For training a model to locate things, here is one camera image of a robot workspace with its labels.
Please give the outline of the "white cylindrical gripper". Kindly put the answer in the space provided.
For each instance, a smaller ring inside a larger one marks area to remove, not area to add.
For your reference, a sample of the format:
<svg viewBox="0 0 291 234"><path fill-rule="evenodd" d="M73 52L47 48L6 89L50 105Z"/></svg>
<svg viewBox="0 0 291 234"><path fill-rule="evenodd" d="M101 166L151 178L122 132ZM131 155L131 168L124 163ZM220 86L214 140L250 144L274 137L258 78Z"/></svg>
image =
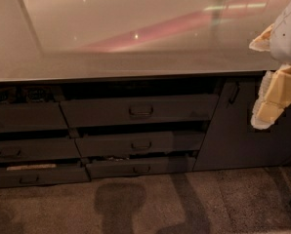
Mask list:
<svg viewBox="0 0 291 234"><path fill-rule="evenodd" d="M257 52L270 51L274 59L286 63L275 72L265 74L252 110L252 127L265 130L291 104L291 2L274 24L251 41L249 48Z"/></svg>

